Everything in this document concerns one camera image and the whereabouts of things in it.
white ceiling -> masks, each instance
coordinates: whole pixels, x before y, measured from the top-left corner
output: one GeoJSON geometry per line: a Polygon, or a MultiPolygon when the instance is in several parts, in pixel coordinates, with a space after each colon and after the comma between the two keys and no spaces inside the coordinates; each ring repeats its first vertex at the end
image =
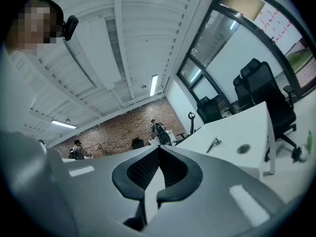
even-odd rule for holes
{"type": "Polygon", "coordinates": [[[36,52],[14,52],[12,61],[37,98],[23,133],[47,144],[73,130],[149,102],[151,79],[162,93],[199,0],[53,0],[79,19],[68,42],[36,52]]]}

brick wall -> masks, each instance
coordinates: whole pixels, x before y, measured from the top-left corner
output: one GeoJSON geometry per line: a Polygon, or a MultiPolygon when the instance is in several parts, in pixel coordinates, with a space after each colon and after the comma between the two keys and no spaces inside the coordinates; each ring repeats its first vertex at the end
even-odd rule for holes
{"type": "MultiPolygon", "coordinates": [[[[148,103],[128,113],[112,118],[93,128],[90,128],[77,136],[54,146],[62,158],[68,158],[69,149],[74,146],[74,140],[79,139],[83,148],[101,144],[108,155],[119,154],[132,150],[132,140],[139,137],[144,140],[145,146],[148,140],[153,138],[151,120],[155,119],[163,123],[167,130],[172,130],[176,136],[185,132],[182,123],[173,110],[168,100],[164,97],[148,103]]],[[[87,150],[94,157],[102,157],[100,146],[87,150]]]]}

